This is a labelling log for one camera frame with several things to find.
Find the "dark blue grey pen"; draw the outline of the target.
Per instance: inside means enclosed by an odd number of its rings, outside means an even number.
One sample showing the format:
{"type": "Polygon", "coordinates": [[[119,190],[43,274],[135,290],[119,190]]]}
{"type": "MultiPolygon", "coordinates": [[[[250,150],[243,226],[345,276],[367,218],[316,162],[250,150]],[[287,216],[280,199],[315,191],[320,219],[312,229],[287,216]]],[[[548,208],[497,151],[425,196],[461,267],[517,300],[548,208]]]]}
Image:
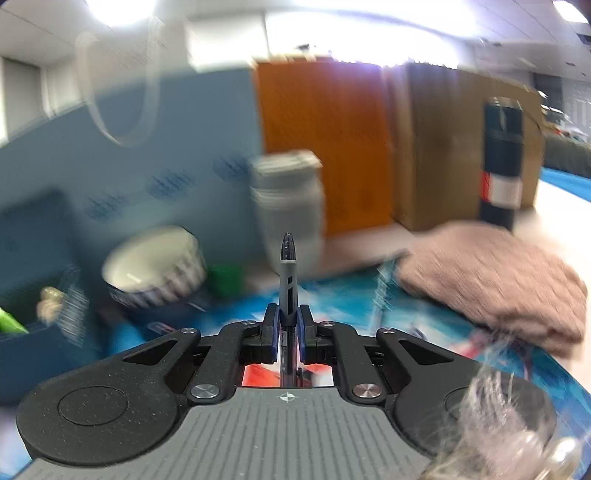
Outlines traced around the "dark blue grey pen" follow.
{"type": "Polygon", "coordinates": [[[280,247],[280,385],[297,386],[297,257],[294,237],[280,247]]]}

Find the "small green object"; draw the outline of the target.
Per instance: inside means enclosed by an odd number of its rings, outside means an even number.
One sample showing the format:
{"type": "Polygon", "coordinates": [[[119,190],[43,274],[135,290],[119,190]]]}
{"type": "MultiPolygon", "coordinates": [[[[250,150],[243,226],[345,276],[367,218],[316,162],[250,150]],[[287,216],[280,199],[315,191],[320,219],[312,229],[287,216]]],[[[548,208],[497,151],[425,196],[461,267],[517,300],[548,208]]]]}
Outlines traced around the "small green object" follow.
{"type": "Polygon", "coordinates": [[[219,300],[239,297],[245,289],[245,271],[238,265],[211,265],[207,285],[219,300]]]}

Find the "colourful anime table mat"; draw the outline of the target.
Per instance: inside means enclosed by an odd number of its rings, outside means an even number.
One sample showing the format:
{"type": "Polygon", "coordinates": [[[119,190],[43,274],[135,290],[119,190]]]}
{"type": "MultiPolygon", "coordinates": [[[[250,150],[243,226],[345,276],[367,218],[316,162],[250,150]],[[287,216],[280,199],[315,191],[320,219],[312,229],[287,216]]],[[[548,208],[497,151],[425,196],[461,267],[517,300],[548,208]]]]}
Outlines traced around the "colourful anime table mat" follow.
{"type": "MultiPolygon", "coordinates": [[[[353,326],[362,335],[380,327],[392,327],[439,347],[483,362],[485,350],[500,331],[478,327],[462,315],[434,301],[408,295],[391,275],[392,262],[372,265],[332,277],[303,280],[298,299],[311,308],[315,321],[332,321],[353,326]]],[[[107,351],[130,349],[181,327],[194,327],[204,335],[221,330],[238,320],[262,320],[266,306],[279,299],[279,280],[256,292],[246,285],[242,295],[219,300],[206,283],[202,292],[188,301],[146,310],[122,308],[113,319],[107,351]]],[[[590,438],[590,393],[551,355],[513,338],[493,367],[521,376],[545,390],[559,416],[562,435],[590,438]]]]}

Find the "white bowl with blue pattern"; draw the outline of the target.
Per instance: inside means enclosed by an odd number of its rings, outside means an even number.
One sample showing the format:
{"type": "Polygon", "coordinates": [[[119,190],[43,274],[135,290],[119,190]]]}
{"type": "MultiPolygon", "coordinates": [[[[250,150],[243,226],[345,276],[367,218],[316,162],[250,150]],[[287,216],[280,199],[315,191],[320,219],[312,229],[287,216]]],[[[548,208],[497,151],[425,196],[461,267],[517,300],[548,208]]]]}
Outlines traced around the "white bowl with blue pattern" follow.
{"type": "Polygon", "coordinates": [[[111,297],[135,309],[188,297],[204,285],[207,269],[198,239],[183,227],[164,226],[111,250],[101,275],[111,297]]]}

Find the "grey lidded jar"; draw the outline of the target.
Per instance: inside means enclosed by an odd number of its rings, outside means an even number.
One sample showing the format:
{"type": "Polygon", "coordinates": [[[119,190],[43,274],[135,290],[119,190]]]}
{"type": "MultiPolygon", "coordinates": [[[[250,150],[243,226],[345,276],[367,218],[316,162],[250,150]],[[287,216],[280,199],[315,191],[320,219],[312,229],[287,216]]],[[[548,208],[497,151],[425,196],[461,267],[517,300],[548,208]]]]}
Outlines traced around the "grey lidded jar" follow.
{"type": "Polygon", "coordinates": [[[280,265],[283,236],[294,237],[297,275],[320,268],[325,248],[322,162],[310,150],[263,155],[249,161],[250,198],[271,268],[280,265]]]}

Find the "pink knitted cushion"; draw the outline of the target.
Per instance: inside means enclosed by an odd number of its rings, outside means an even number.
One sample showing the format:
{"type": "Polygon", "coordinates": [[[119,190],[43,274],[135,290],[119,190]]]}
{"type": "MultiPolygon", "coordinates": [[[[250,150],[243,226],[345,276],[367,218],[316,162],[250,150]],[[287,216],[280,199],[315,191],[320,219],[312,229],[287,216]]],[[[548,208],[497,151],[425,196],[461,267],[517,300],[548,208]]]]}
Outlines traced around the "pink knitted cushion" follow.
{"type": "Polygon", "coordinates": [[[588,290],[576,271],[507,229],[454,221],[401,259],[399,285],[471,322],[567,354],[586,334],[588,290]]]}

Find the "white fluffy pearl charm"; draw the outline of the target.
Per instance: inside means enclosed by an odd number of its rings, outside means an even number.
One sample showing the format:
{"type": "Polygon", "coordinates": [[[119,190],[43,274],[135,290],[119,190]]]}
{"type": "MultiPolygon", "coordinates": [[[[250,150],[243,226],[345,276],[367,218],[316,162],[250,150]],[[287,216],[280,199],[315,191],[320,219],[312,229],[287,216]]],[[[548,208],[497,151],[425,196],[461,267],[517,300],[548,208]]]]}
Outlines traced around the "white fluffy pearl charm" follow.
{"type": "Polygon", "coordinates": [[[457,434],[447,432],[423,479],[571,479],[579,468],[583,440],[556,432],[551,402],[526,404],[493,368],[513,338],[498,336],[471,380],[458,408],[457,434]]]}

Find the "beige round knob object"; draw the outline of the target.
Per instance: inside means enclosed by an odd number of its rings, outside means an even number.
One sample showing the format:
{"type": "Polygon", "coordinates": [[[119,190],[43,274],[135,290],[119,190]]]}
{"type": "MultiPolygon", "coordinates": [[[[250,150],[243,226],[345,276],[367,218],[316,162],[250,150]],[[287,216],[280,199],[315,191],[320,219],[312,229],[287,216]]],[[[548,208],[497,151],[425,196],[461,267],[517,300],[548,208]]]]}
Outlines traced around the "beige round knob object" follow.
{"type": "Polygon", "coordinates": [[[40,301],[36,306],[37,318],[44,324],[53,323],[64,304],[65,294],[52,286],[44,287],[40,292],[40,301]]]}

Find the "large blue cardboard box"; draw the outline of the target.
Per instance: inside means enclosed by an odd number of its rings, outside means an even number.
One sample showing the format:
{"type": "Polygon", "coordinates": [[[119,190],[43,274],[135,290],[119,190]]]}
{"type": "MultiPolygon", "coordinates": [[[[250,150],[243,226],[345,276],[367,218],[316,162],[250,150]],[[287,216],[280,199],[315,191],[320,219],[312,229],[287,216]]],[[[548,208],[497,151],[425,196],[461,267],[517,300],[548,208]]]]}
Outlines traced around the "large blue cardboard box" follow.
{"type": "Polygon", "coordinates": [[[93,294],[106,293],[101,265],[124,239],[161,225],[186,228],[205,260],[239,265],[263,257],[249,198],[249,160],[262,152],[252,71],[168,76],[151,135],[120,147],[88,110],[67,111],[1,150],[1,202],[49,188],[75,214],[78,251],[93,294]]]}

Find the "blue plastic storage crate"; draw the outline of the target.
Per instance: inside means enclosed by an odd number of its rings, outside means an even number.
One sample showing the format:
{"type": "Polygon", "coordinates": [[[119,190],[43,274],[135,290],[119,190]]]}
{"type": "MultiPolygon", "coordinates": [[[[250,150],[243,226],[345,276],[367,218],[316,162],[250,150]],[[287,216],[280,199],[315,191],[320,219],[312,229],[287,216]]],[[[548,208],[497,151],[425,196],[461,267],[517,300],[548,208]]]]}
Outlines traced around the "blue plastic storage crate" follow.
{"type": "Polygon", "coordinates": [[[1,211],[1,402],[104,357],[73,211],[57,190],[1,211]]]}

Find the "orange perforated panel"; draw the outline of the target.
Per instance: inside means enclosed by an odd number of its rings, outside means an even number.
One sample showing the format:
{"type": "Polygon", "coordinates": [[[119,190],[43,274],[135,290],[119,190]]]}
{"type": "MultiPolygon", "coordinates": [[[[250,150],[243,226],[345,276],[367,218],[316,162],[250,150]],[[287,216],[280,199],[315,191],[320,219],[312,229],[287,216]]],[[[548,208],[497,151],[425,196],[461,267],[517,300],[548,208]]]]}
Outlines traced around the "orange perforated panel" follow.
{"type": "Polygon", "coordinates": [[[390,224],[393,148],[382,68],[263,62],[256,86],[266,151],[310,150],[322,162],[328,235],[390,224]]]}

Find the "dark blue thermos bottle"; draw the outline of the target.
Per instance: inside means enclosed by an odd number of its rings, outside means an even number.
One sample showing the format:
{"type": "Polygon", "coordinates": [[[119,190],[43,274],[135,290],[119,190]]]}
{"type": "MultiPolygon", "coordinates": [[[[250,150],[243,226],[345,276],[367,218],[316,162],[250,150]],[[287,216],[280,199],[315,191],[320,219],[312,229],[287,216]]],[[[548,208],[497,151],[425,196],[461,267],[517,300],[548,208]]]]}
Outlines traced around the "dark blue thermos bottle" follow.
{"type": "Polygon", "coordinates": [[[483,139],[479,218],[512,231],[523,191],[523,110],[517,100],[486,102],[483,139]]]}

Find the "white paper gift bag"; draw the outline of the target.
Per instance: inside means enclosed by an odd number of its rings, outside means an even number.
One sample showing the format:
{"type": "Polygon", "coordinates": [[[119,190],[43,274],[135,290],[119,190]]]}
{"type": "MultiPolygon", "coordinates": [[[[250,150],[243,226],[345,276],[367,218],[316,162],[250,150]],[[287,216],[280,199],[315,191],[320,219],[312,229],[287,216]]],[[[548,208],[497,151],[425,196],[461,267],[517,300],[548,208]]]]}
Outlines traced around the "white paper gift bag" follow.
{"type": "Polygon", "coordinates": [[[75,65],[81,100],[98,131],[119,147],[144,143],[155,127],[163,28],[163,22],[153,16],[103,36],[86,31],[76,38],[75,65]],[[143,93],[136,123],[125,132],[112,132],[103,118],[99,97],[131,86],[140,86],[143,93]]]}

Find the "green lotion bottle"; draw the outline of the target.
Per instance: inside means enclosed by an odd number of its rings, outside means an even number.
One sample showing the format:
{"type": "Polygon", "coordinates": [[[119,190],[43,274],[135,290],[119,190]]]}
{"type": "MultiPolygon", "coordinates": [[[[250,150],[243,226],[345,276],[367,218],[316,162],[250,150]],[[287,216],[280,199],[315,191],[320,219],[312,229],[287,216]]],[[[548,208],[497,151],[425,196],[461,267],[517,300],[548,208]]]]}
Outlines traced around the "green lotion bottle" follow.
{"type": "Polygon", "coordinates": [[[0,309],[0,331],[3,334],[28,333],[28,330],[4,309],[0,309]]]}

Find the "brown cardboard box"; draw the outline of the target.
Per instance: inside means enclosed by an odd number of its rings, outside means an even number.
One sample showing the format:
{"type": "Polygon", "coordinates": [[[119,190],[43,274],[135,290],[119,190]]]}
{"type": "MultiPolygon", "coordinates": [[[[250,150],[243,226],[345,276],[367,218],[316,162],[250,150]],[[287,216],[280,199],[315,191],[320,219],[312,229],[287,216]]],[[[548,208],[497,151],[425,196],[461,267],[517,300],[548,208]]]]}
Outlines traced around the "brown cardboard box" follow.
{"type": "Polygon", "coordinates": [[[533,206],[543,162],[536,90],[486,74],[406,63],[385,72],[394,148],[394,217],[411,231],[474,219],[484,162],[484,106],[493,97],[525,113],[522,202],[533,206]]]}

